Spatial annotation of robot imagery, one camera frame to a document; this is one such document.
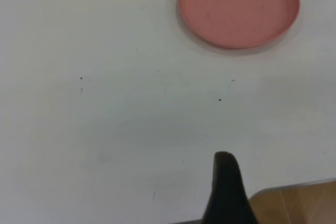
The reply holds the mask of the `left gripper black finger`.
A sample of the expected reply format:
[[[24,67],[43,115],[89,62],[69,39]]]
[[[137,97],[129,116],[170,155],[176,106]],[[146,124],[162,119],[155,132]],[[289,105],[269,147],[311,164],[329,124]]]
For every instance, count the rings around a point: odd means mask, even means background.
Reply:
[[[201,223],[257,223],[240,168],[229,152],[214,155],[212,191]]]

